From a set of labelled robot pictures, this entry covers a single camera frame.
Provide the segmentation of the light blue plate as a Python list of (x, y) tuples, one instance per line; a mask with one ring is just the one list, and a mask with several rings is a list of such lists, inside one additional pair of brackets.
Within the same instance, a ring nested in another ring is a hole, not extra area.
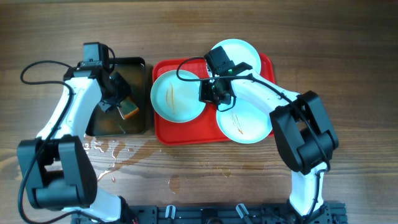
[(173, 123), (186, 123), (201, 115), (206, 104), (199, 101), (200, 82), (178, 78), (176, 70), (162, 74), (154, 82), (150, 100), (155, 112)]
[(230, 140), (241, 144), (254, 144), (265, 139), (272, 132), (269, 115), (245, 100), (237, 99), (235, 105), (220, 105), (216, 122), (221, 132)]
[(261, 59), (257, 50), (251, 44), (241, 39), (226, 39), (214, 45), (212, 50), (217, 47), (222, 47), (235, 65), (245, 62), (256, 71), (255, 77), (260, 77)]

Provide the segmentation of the light blue plate top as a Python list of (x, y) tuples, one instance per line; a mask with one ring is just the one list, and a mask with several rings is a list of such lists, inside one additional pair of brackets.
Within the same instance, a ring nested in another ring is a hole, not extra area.
[(260, 77), (261, 59), (257, 50), (251, 44), (241, 39), (226, 39), (214, 45), (212, 50), (217, 47), (222, 47), (235, 65), (245, 62), (256, 71), (255, 77)]

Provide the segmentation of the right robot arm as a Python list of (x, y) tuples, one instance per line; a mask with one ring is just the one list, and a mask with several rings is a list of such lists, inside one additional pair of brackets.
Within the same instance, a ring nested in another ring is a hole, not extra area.
[(339, 142), (320, 97), (285, 90), (253, 74), (201, 80), (199, 100), (237, 108), (248, 102), (268, 118), (279, 156), (292, 171), (290, 206), (301, 221), (315, 218), (323, 205), (323, 176)]

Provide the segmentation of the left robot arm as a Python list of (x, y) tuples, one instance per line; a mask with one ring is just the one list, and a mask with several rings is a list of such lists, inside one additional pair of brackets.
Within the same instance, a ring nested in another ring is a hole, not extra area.
[(62, 211), (60, 218), (83, 216), (99, 223), (134, 223), (136, 216), (121, 196), (98, 187), (83, 139), (91, 115), (102, 99), (114, 99), (116, 88), (106, 70), (70, 67), (62, 96), (36, 138), (22, 140), (17, 158), (22, 181), (17, 196), (21, 218), (32, 223), (23, 207)]

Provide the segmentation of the orange green scrub sponge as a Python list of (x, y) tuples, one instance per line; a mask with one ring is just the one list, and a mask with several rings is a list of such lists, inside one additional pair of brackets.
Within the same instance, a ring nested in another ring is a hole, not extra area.
[(138, 106), (130, 96), (120, 102), (118, 110), (122, 119), (129, 119), (139, 112)]

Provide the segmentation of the light blue plate bottom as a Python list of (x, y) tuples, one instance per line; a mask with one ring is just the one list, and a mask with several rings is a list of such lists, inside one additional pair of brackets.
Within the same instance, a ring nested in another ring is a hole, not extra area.
[(220, 105), (216, 122), (221, 132), (230, 140), (241, 144), (254, 144), (265, 139), (272, 132), (269, 115), (245, 100), (237, 99), (235, 105)]

